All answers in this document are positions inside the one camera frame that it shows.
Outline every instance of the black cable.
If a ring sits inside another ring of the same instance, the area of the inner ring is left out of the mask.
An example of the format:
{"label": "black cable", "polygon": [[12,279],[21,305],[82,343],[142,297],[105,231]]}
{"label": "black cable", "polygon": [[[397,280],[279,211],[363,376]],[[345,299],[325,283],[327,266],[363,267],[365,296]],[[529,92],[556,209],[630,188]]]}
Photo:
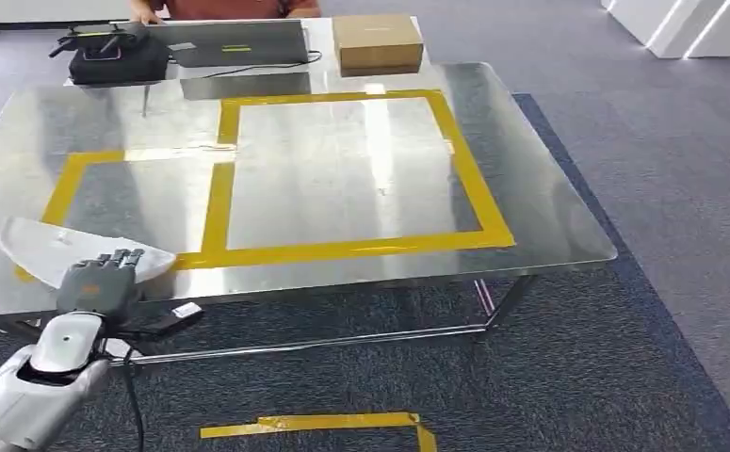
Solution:
{"label": "black cable", "polygon": [[138,428],[138,452],[143,452],[145,448],[145,431],[142,426],[142,413],[139,410],[138,395],[135,392],[135,383],[132,381],[132,366],[131,358],[132,353],[135,350],[129,347],[129,351],[126,352],[126,356],[123,358],[123,381],[126,383],[126,393],[129,395],[129,403],[132,404],[132,411],[135,414],[135,424]]}
{"label": "black cable", "polygon": [[297,68],[299,66],[303,66],[304,64],[312,64],[314,62],[319,61],[321,58],[323,58],[323,53],[319,50],[310,50],[310,54],[316,54],[317,58],[310,59],[309,61],[302,61],[301,63],[295,63],[295,64],[263,64],[260,66],[249,66],[247,68],[240,68],[235,69],[233,71],[225,71],[222,73],[210,73],[209,75],[205,75],[202,78],[210,78],[210,77],[217,77],[218,75],[229,75],[232,73],[242,73],[245,71],[250,71],[251,69],[290,69],[290,68]]}

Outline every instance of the robotic arm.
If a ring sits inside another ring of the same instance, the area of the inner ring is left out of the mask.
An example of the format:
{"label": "robotic arm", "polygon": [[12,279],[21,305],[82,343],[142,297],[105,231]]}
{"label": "robotic arm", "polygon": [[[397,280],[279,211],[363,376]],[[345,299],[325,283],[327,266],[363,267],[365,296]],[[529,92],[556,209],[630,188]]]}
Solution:
{"label": "robotic arm", "polygon": [[156,329],[123,328],[139,302],[135,266],[143,250],[72,266],[57,293],[57,312],[36,345],[0,367],[0,452],[40,450],[54,441],[84,401],[103,387],[109,338],[158,340],[192,325],[200,308],[179,308]]}

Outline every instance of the yellow tape on floor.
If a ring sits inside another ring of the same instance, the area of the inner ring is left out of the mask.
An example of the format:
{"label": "yellow tape on floor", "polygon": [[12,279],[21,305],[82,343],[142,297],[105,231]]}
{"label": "yellow tape on floor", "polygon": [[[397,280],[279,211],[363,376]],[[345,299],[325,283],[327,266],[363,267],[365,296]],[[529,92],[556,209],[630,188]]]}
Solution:
{"label": "yellow tape on floor", "polygon": [[224,438],[316,429],[388,427],[416,427],[420,452],[436,452],[437,450],[434,434],[420,424],[420,416],[413,412],[266,416],[258,418],[256,424],[201,428],[201,438]]}

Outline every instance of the brown box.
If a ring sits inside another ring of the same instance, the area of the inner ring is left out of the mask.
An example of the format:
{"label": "brown box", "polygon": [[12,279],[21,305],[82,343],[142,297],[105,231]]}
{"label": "brown box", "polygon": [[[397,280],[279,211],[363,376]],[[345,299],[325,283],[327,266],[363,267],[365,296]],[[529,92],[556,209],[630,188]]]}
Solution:
{"label": "brown box", "polygon": [[340,71],[350,73],[417,72],[423,41],[406,15],[333,18]]}

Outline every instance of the gray carpet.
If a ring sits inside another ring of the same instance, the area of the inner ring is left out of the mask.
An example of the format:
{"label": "gray carpet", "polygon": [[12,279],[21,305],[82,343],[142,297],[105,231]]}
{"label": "gray carpet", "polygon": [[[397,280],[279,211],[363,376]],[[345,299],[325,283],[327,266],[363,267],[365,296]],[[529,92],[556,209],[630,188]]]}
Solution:
{"label": "gray carpet", "polygon": [[[721,395],[539,107],[516,98],[617,245],[610,268],[542,277],[483,344],[445,338],[145,368],[147,450],[416,450],[410,428],[198,439],[199,427],[263,415],[410,411],[441,451],[730,451]],[[499,294],[506,282],[490,285]],[[167,348],[426,327],[461,322],[477,306],[469,284],[220,305]],[[0,334],[0,360],[18,345]],[[115,379],[52,450],[128,451],[134,440]]]}

